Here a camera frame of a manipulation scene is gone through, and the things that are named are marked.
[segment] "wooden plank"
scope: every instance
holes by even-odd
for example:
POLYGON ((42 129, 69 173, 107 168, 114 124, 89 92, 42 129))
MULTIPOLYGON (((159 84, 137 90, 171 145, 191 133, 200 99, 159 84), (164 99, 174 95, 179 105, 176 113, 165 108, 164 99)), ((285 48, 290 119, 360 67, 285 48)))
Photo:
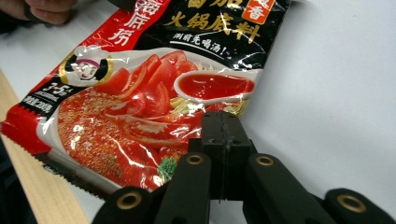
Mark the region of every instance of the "wooden plank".
MULTIPOLYGON (((19 100, 0 69, 0 120, 19 100)), ((46 171, 42 163, 1 135, 14 169, 38 223, 89 223, 62 177, 46 171)))

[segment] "white table surface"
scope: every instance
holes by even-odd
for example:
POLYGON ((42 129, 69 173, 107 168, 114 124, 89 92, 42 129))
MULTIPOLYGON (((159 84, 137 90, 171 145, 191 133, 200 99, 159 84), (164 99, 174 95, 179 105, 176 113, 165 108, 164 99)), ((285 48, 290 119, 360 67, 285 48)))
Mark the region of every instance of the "white table surface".
MULTIPOLYGON (((311 193, 353 189, 396 218, 396 1, 305 0, 288 11, 242 119, 260 152, 311 193)), ((0 68, 21 99, 116 8, 80 0, 63 27, 0 35, 0 68)), ((70 186, 88 220, 103 204, 70 186)), ((211 223, 244 223, 241 203, 211 223)))

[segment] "red plastic package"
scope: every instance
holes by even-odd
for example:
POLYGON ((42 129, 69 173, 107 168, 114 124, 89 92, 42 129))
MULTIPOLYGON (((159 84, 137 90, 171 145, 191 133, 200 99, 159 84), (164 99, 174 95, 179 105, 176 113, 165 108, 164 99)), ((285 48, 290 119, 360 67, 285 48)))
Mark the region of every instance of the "red plastic package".
POLYGON ((170 180, 201 116, 242 116, 290 0, 141 0, 118 10, 0 130, 101 197, 170 180))

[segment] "cartoon chef logo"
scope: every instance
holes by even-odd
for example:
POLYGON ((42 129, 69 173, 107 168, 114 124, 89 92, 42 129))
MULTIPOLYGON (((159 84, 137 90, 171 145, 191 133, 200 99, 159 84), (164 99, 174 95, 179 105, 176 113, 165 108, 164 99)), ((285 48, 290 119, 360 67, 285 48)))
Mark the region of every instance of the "cartoon chef logo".
POLYGON ((110 72, 107 57, 109 53, 98 46, 77 47, 60 67, 62 82, 77 87, 96 85, 110 72))

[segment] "metal ring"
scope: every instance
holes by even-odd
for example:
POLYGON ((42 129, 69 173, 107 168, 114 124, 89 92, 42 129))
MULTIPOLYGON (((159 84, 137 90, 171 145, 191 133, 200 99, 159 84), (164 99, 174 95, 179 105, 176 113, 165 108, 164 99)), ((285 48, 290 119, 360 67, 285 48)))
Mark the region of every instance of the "metal ring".
POLYGON ((367 210, 366 205, 361 200, 351 195, 340 194, 337 196, 337 201, 352 212, 363 213, 367 210), (347 200, 353 201, 356 205, 348 203, 347 200))
POLYGON ((192 165, 201 164, 204 161, 204 158, 199 155, 191 155, 187 158, 187 162, 192 165))
POLYGON ((137 191, 131 191, 119 197, 119 199, 117 200, 117 206, 119 207, 119 209, 127 210, 137 207, 141 202, 142 195, 137 191), (131 202, 126 202, 127 199, 130 197, 132 197, 133 200, 131 202))
POLYGON ((258 164, 264 165, 264 166, 271 166, 274 164, 274 160, 267 156, 260 156, 260 157, 256 158, 256 162, 258 164))

